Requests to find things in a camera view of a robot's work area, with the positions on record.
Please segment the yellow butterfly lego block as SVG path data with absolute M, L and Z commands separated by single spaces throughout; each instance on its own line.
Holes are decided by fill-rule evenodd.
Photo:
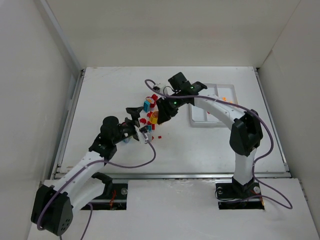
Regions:
M 158 117 L 159 117 L 159 112 L 154 111 L 150 114 L 149 121 L 151 124 L 157 124 L 158 123 Z

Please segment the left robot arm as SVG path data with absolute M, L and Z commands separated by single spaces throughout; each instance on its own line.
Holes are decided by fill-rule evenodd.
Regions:
M 130 118 L 120 123 L 115 116 L 105 117 L 99 134 L 78 164 L 55 184 L 39 187 L 30 218 L 38 230 L 56 236 L 64 234 L 73 220 L 73 201 L 79 190 L 112 159 L 118 143 L 130 137 L 139 138 L 137 132 L 143 107 L 127 107 L 125 110 Z

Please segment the red flower lego block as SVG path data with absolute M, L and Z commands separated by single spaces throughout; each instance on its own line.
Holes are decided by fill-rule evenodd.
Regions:
M 155 105 L 156 101 L 158 100 L 158 96 L 156 94 L 153 94 L 152 96 L 147 96 L 145 98 L 151 105 Z

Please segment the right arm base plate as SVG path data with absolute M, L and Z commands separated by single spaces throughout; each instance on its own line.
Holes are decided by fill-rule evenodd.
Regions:
M 265 206 L 261 189 L 254 182 L 244 192 L 237 191 L 232 182 L 218 182 L 215 184 L 215 197 L 218 200 L 219 210 L 264 210 Z

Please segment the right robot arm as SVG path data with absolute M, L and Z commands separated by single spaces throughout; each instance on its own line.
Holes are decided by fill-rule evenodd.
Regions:
M 230 130 L 229 145 L 235 153 L 235 170 L 231 185 L 234 198 L 247 198 L 254 186 L 252 165 L 263 138 L 256 113 L 242 110 L 217 97 L 203 95 L 208 87 L 199 81 L 190 83 L 182 72 L 175 74 L 168 82 L 173 89 L 171 95 L 164 92 L 165 88 L 162 85 L 154 84 L 152 87 L 161 96 L 156 101 L 157 123 L 169 121 L 178 113 L 179 107 L 185 104 L 198 107 L 221 121 Z

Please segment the white divided tray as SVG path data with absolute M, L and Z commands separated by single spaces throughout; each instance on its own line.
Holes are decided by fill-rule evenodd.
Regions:
M 193 128 L 232 128 L 232 120 L 238 114 L 227 103 L 237 104 L 235 87 L 232 84 L 205 83 L 206 89 L 200 91 L 201 96 L 211 99 L 196 98 L 195 103 L 189 105 L 189 119 Z

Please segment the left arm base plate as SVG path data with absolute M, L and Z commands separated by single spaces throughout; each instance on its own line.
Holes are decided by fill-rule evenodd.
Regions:
M 127 197 L 128 182 L 116 182 L 90 203 L 94 211 L 122 211 L 127 209 Z

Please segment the teal long lego brick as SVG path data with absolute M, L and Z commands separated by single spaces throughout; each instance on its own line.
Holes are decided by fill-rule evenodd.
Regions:
M 151 109 L 151 103 L 148 100 L 143 102 L 143 110 L 144 112 L 148 113 Z

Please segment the aluminium rail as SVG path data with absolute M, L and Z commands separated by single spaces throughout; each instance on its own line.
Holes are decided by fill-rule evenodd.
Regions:
M 233 177 L 231 173 L 106 173 L 114 179 L 130 179 L 130 180 L 145 180 L 145 179 L 230 179 Z M 257 178 L 291 178 L 290 172 L 276 172 L 276 173 L 256 173 Z

